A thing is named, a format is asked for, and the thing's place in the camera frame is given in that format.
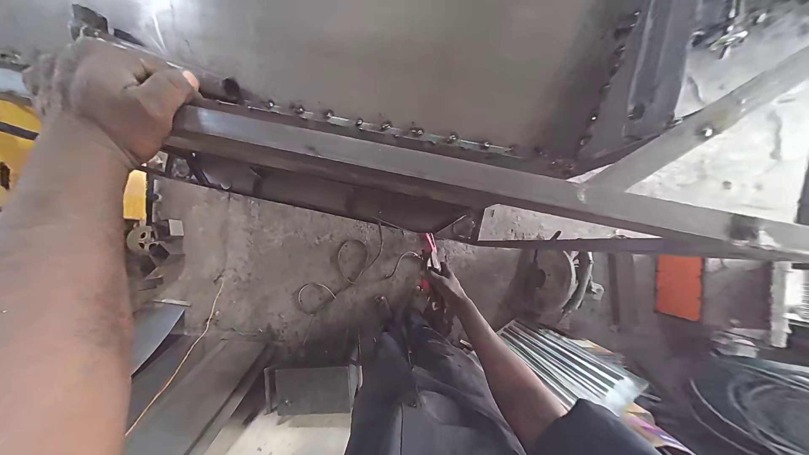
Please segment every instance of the diagonal metal bar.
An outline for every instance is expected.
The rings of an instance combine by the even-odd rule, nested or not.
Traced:
[[[583,185],[626,191],[702,143],[735,125],[751,111],[774,100],[809,77],[809,48],[792,54],[679,125],[661,134]]]

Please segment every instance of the fist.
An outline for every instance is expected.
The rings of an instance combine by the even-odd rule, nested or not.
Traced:
[[[119,149],[131,167],[154,156],[177,109],[199,82],[189,71],[157,68],[96,38],[83,37],[40,57],[23,72],[34,107],[48,125],[69,117],[76,134]]]

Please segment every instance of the metal rod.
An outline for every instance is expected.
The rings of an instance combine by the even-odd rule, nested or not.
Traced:
[[[809,47],[750,79],[582,185],[626,191],[809,77]]]
[[[479,240],[472,245],[490,248],[553,249],[559,251],[590,251],[593,253],[671,254],[674,256],[716,257],[721,259],[750,258],[749,250],[733,244],[709,241],[680,241],[661,238],[603,238],[568,240]],[[760,250],[756,257],[765,261],[801,261],[805,257],[777,250]]]

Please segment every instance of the metal plate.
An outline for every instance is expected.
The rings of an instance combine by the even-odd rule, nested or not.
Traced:
[[[613,29],[645,0],[150,0],[91,6],[147,46],[280,104],[572,154]],[[0,45],[70,40],[70,2],[0,6]]]
[[[357,389],[348,367],[291,368],[275,372],[278,415],[351,412]]]

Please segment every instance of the wire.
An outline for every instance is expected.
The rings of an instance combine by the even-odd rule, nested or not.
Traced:
[[[305,313],[305,314],[308,314],[308,315],[312,316],[311,321],[309,321],[309,326],[307,326],[306,334],[304,334],[304,336],[303,336],[303,344],[306,344],[306,340],[307,340],[307,338],[309,336],[309,329],[311,328],[311,324],[315,319],[315,315],[317,315],[321,311],[325,310],[334,301],[336,301],[337,303],[340,303],[340,298],[338,297],[338,295],[340,295],[342,292],[348,290],[352,286],[358,284],[359,279],[363,276],[363,274],[365,274],[365,272],[367,272],[368,269],[370,269],[371,266],[373,266],[376,263],[376,261],[379,259],[380,256],[382,256],[382,250],[383,250],[383,248],[385,246],[385,240],[384,240],[384,238],[382,236],[382,223],[385,223],[385,224],[390,224],[390,223],[388,223],[387,221],[384,221],[382,219],[379,219],[379,218],[375,218],[375,219],[377,221],[376,227],[377,227],[378,232],[379,232],[379,251],[377,252],[376,256],[374,256],[374,258],[371,259],[370,262],[368,261],[368,258],[371,256],[370,250],[368,249],[368,245],[366,245],[365,242],[363,242],[362,240],[348,239],[348,240],[344,241],[343,243],[341,243],[340,248],[337,249],[337,270],[340,272],[340,276],[346,282],[348,282],[348,286],[346,286],[343,289],[335,292],[330,287],[326,286],[323,283],[311,282],[311,283],[304,284],[303,286],[300,287],[300,289],[298,289],[298,296],[297,296],[297,299],[295,300],[295,303],[298,305],[298,309],[302,313]],[[397,229],[400,229],[400,230],[404,231],[404,229],[402,229],[401,227],[398,227],[398,226],[396,226],[394,224],[390,224],[390,225],[393,226],[394,228],[397,228]],[[345,247],[348,246],[349,244],[357,244],[360,247],[362,247],[363,251],[365,252],[365,262],[366,262],[366,264],[359,271],[359,273],[357,273],[357,276],[353,277],[353,278],[345,270],[343,270],[343,263],[342,263],[342,260],[341,260],[343,251],[345,250]],[[399,264],[400,264],[401,260],[406,256],[414,256],[414,257],[417,257],[417,258],[421,259],[421,255],[419,253],[414,252],[414,251],[408,251],[407,253],[403,253],[401,256],[399,256],[399,260],[396,261],[396,266],[393,268],[393,272],[391,272],[390,274],[386,274],[384,279],[390,279],[390,278],[393,277],[393,275],[399,269]],[[330,300],[325,300],[323,303],[317,305],[314,308],[307,307],[306,305],[303,304],[303,301],[301,299],[301,295],[303,294],[303,290],[306,289],[307,287],[321,287],[324,290],[326,290],[326,292],[328,292],[329,295],[332,298]]]
[[[185,353],[185,356],[180,361],[180,364],[177,365],[177,369],[175,369],[174,373],[172,373],[172,375],[168,378],[168,381],[166,381],[166,384],[164,384],[163,387],[160,389],[160,391],[158,391],[157,394],[151,399],[149,404],[147,404],[146,407],[143,408],[143,410],[141,411],[141,414],[138,415],[138,418],[135,419],[134,422],[132,422],[132,426],[129,427],[129,430],[126,430],[126,433],[124,433],[124,438],[129,436],[129,434],[138,425],[138,423],[141,421],[141,419],[143,419],[143,416],[146,414],[146,412],[149,410],[149,408],[151,408],[152,405],[155,404],[157,399],[160,398],[160,395],[162,395],[163,392],[165,392],[166,389],[168,389],[168,386],[171,385],[174,378],[177,377],[177,373],[180,372],[180,368],[182,368],[183,364],[185,364],[185,361],[188,360],[188,356],[191,355],[191,351],[193,351],[194,347],[197,345],[197,343],[200,342],[202,337],[204,337],[205,334],[208,333],[208,329],[210,328],[210,322],[214,318],[214,310],[216,309],[216,301],[219,300],[219,295],[222,294],[222,289],[224,287],[225,287],[225,280],[222,279],[222,284],[219,285],[219,291],[217,291],[216,297],[214,297],[214,302],[210,305],[210,315],[208,316],[208,320],[205,322],[205,329],[202,330],[202,333],[200,334],[200,336],[198,336],[197,339],[194,340],[193,343],[191,343],[191,347]]]
[[[390,274],[385,275],[385,279],[393,278],[393,275],[395,275],[396,271],[399,270],[399,263],[402,262],[402,259],[404,259],[405,256],[413,256],[416,259],[418,259],[419,261],[421,260],[421,254],[416,253],[415,251],[408,251],[407,253],[402,253],[401,256],[399,256],[399,260],[396,261],[396,266],[393,267],[393,272],[391,272]]]

